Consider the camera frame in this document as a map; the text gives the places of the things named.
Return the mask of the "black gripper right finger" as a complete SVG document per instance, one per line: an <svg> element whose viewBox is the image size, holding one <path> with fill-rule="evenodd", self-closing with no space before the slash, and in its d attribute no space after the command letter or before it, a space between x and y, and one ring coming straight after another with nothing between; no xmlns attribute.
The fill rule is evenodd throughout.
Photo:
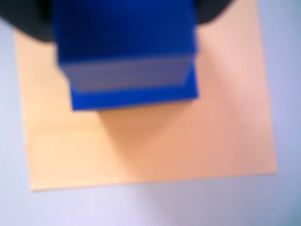
<svg viewBox="0 0 301 226"><path fill-rule="evenodd" d="M207 24L220 16L233 0L195 0L197 24Z"/></svg>

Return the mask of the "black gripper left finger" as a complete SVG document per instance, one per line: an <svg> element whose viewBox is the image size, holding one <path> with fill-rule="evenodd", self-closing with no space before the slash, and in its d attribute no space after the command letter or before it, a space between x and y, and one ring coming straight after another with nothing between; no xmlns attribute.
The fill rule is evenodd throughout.
<svg viewBox="0 0 301 226"><path fill-rule="evenodd" d="M51 10L51 0L0 0L1 19L45 43L53 41Z"/></svg>

